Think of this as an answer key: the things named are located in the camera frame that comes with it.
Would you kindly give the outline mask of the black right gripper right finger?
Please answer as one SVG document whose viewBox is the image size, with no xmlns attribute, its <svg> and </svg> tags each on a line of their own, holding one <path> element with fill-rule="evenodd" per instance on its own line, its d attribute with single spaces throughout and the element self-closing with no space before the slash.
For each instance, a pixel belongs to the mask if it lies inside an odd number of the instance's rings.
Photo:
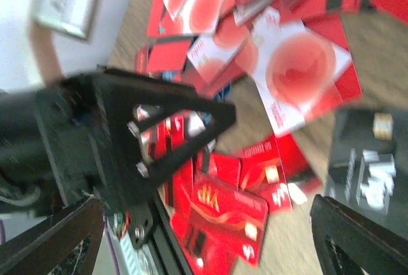
<svg viewBox="0 0 408 275">
<path fill-rule="evenodd" d="M 312 236 L 323 274 L 407 274 L 407 240 L 331 197 L 316 195 Z"/>
</svg>

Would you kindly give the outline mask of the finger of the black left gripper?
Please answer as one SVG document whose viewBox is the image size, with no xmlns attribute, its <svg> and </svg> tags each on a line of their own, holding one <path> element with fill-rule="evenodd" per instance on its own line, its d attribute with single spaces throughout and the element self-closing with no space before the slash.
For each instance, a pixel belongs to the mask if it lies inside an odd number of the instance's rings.
<svg viewBox="0 0 408 275">
<path fill-rule="evenodd" d="M 95 93 L 108 133 L 108 167 L 103 175 L 115 189 L 156 189 L 189 158 L 236 121 L 232 103 L 219 103 L 197 95 L 188 85 L 108 68 L 95 77 Z M 138 143 L 141 133 L 185 110 L 206 112 L 213 121 L 204 131 L 148 162 Z"/>
</svg>

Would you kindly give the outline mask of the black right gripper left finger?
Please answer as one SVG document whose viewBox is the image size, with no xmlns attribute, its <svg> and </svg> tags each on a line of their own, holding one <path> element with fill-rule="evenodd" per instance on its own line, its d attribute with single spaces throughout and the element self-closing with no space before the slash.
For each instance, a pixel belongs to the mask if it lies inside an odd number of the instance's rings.
<svg viewBox="0 0 408 275">
<path fill-rule="evenodd" d="M 96 198 L 51 215 L 1 245 L 1 274 L 92 274 L 103 230 Z"/>
</svg>

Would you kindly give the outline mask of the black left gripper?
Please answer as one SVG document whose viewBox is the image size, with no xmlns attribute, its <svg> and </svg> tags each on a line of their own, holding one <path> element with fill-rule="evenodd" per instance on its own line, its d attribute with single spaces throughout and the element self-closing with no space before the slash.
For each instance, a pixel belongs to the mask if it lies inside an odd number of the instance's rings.
<svg viewBox="0 0 408 275">
<path fill-rule="evenodd" d="M 116 213 L 152 198 L 134 115 L 152 96 L 151 78 L 122 70 L 79 74 L 35 92 L 38 128 L 66 205 L 91 194 Z"/>
</svg>

